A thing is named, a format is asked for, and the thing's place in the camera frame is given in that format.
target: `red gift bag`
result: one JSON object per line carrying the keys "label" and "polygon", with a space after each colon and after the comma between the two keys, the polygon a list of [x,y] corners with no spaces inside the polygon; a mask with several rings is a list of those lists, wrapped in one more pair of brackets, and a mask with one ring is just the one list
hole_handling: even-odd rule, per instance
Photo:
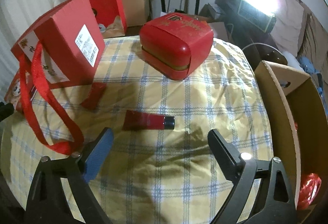
{"label": "red gift bag", "polygon": [[[81,129],[51,89],[91,84],[104,48],[89,0],[68,0],[36,20],[11,49],[20,64],[20,100],[25,118],[46,147],[70,155],[83,145]],[[47,143],[32,109],[26,72],[32,76],[40,95],[68,127],[74,142]]]}
{"label": "red gift bag", "polygon": [[[40,143],[57,153],[63,155],[71,155],[74,151],[83,146],[83,134],[78,125],[68,116],[64,108],[58,103],[49,88],[41,63],[42,49],[42,44],[38,42],[32,59],[31,68],[28,65],[28,61],[25,55],[21,55],[19,57],[21,102],[23,106],[24,115]],[[47,101],[49,105],[51,105],[51,107],[63,120],[64,124],[67,126],[72,137],[74,138],[74,142],[65,141],[49,145],[45,140],[39,122],[33,111],[31,98],[29,96],[29,91],[27,88],[25,73],[29,71],[31,71],[33,83],[36,89],[39,91],[42,98]]]}

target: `red ribbon handle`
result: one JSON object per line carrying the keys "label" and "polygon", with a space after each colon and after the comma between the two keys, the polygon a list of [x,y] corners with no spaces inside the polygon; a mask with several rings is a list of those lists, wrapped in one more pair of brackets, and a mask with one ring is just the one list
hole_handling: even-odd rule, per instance
{"label": "red ribbon handle", "polygon": [[48,102],[48,104],[56,111],[56,113],[63,120],[64,124],[67,126],[69,132],[74,138],[74,142],[65,141],[58,142],[53,145],[49,145],[43,136],[43,132],[40,128],[39,122],[32,108],[31,98],[29,96],[29,91],[26,84],[25,72],[28,70],[27,60],[25,54],[19,57],[19,77],[20,77],[20,88],[21,88],[21,101],[23,106],[23,111],[28,124],[34,131],[37,139],[40,143],[48,147],[49,149],[64,155],[71,155],[76,149],[83,145],[84,137],[81,129],[78,125],[68,116],[64,108],[58,103],[55,96],[51,92],[45,74],[43,72],[41,55],[43,46],[39,41],[37,43],[34,56],[32,59],[32,79],[35,88],[40,93],[41,97]]}

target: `yellow checkered blanket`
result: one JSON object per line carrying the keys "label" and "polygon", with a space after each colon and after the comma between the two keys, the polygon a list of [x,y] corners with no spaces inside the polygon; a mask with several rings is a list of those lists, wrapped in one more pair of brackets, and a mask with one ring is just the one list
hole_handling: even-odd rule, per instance
{"label": "yellow checkered blanket", "polygon": [[[113,223],[209,223],[232,184],[209,150],[207,133],[216,128],[240,152],[270,160],[268,117],[242,51],[215,39],[206,61],[187,79],[171,81],[145,63],[139,37],[107,39],[95,81],[107,89],[95,111],[80,106],[90,86],[53,90],[86,142],[104,127],[114,131],[113,148],[97,178],[89,183]],[[46,139],[70,139],[68,129],[37,93],[33,109]],[[175,116],[173,131],[122,131],[127,109]],[[20,113],[5,123],[1,171],[22,207],[40,158],[64,158],[42,146]],[[63,187],[72,213],[82,220]],[[257,182],[240,218],[248,216]]]}

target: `red tube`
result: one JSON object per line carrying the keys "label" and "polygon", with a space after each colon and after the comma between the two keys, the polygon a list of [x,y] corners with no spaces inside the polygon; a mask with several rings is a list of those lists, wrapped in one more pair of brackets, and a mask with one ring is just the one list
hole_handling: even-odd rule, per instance
{"label": "red tube", "polygon": [[127,110],[123,130],[174,130],[175,118],[158,114]]}

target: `red tin box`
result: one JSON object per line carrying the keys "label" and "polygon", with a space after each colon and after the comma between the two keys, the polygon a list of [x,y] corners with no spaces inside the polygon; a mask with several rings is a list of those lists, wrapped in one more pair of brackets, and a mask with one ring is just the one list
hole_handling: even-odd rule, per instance
{"label": "red tin box", "polygon": [[179,81],[208,57],[213,31],[206,23],[170,13],[147,22],[140,30],[140,42],[146,62],[168,78]]}
{"label": "red tin box", "polygon": [[43,45],[41,63],[51,89],[93,82],[105,48],[89,0],[68,0],[37,19],[11,51],[32,60],[37,43]]}
{"label": "red tin box", "polygon": [[122,0],[90,0],[103,38],[124,36],[126,19]]}

